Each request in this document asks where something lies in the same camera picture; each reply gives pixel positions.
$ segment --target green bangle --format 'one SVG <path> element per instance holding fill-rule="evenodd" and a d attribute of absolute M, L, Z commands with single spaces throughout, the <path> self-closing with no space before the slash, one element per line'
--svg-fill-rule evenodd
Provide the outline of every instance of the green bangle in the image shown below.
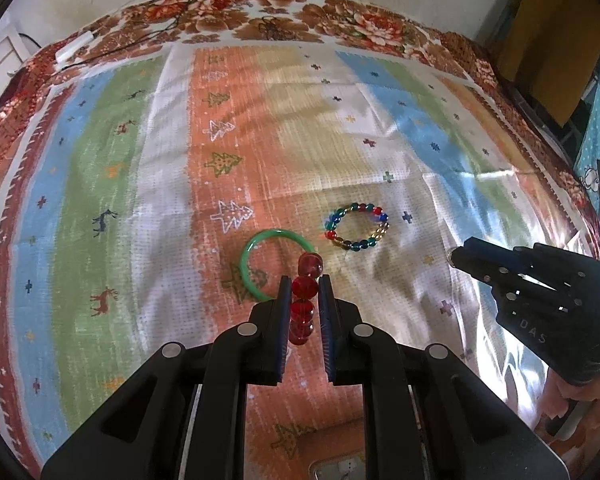
<path fill-rule="evenodd" d="M 262 232 L 256 234 L 251 240 L 247 242 L 242 251 L 242 256 L 240 256 L 240 275 L 242 277 L 242 282 L 247 290 L 251 293 L 251 295 L 256 299 L 256 301 L 269 301 L 273 300 L 267 296 L 264 292 L 262 292 L 256 285 L 251 281 L 249 277 L 249 267 L 247 263 L 249 261 L 249 252 L 261 241 L 266 240 L 267 238 L 274 238 L 280 236 L 282 238 L 289 238 L 289 240 L 293 240 L 296 244 L 301 246 L 308 253 L 315 253 L 314 247 L 302 238 L 298 233 L 293 231 L 287 231 L 286 229 L 266 229 Z"/>

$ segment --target wire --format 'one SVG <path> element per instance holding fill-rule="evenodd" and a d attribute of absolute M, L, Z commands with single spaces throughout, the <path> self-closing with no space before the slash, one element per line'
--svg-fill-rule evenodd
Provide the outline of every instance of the wire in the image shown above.
<path fill-rule="evenodd" d="M 21 38 L 27 38 L 36 47 L 42 48 L 42 45 L 40 45 L 36 40 L 34 40 L 29 34 L 25 34 L 24 32 L 19 32 L 18 36 L 20 36 Z"/>
<path fill-rule="evenodd" d="M 178 13 L 177 16 L 174 17 L 173 21 L 167 25 L 164 28 L 161 28 L 159 30 L 152 30 L 151 32 L 146 33 L 144 36 L 141 36 L 140 38 L 138 38 L 135 41 L 132 41 L 129 44 L 123 45 L 123 46 L 119 46 L 116 48 L 112 48 L 111 50 L 107 50 L 106 52 L 103 52 L 101 54 L 98 54 L 97 56 L 93 56 L 90 57 L 89 59 L 85 59 L 82 61 L 78 61 L 76 63 L 71 63 L 69 65 L 63 66 L 60 70 L 58 70 L 57 72 L 54 72 L 52 75 L 50 75 L 49 77 L 47 77 L 45 79 L 45 81 L 42 83 L 42 85 L 46 84 L 47 81 L 49 81 L 49 79 L 51 79 L 52 77 L 55 77 L 56 75 L 64 72 L 65 70 L 69 69 L 69 68 L 73 68 L 75 66 L 81 66 L 87 63 L 90 63 L 92 61 L 94 61 L 95 59 L 100 59 L 101 57 L 104 56 L 109 56 L 110 54 L 115 54 L 117 52 L 120 52 L 122 50 L 125 50 L 127 48 L 130 48 L 132 46 L 136 46 L 139 43 L 142 43 L 143 41 L 149 39 L 151 37 L 151 39 L 153 39 L 155 36 L 157 36 L 158 34 L 161 34 L 163 32 L 167 32 L 168 30 L 171 30 L 173 28 L 178 27 L 179 23 L 180 23 L 180 19 L 182 18 L 182 16 L 184 15 L 184 13 L 189 10 L 189 6 L 190 4 L 194 3 L 196 0 L 187 0 L 184 5 L 182 6 L 182 9 L 180 10 L 180 12 Z"/>

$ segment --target cross print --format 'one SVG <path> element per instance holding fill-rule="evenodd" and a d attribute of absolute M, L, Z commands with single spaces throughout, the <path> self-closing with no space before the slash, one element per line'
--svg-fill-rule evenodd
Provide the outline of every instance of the cross print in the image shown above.
<path fill-rule="evenodd" d="M 440 309 L 440 314 L 447 314 L 449 317 L 452 316 L 454 311 L 454 306 L 451 303 L 447 303 L 446 300 L 442 302 L 442 308 Z"/>
<path fill-rule="evenodd" d="M 470 361 L 471 357 L 474 356 L 474 351 L 471 350 L 470 348 L 466 351 L 466 352 L 462 352 L 460 354 L 460 358 L 462 359 L 462 361 Z"/>

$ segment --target bedsheet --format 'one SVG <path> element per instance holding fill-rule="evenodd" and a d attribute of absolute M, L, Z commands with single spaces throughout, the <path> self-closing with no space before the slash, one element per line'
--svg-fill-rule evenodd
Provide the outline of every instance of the bedsheet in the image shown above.
<path fill-rule="evenodd" d="M 600 232 L 479 50 L 347 0 L 187 1 L 105 16 L 68 67 L 53 54 L 75 35 L 1 99 L 0 432 L 16 456 L 38 475 L 163 343 L 245 320 L 239 255 L 273 227 L 317 247 L 364 320 L 448 345 L 534 425 L 546 365 L 446 252 L 477 236 L 599 255 Z M 323 235 L 351 202 L 392 224 L 359 253 Z M 263 242 L 252 279 L 273 293 L 299 252 Z M 246 478 L 304 478 L 301 435 L 362 416 L 358 388 L 327 384 L 318 335 L 248 397 Z"/>

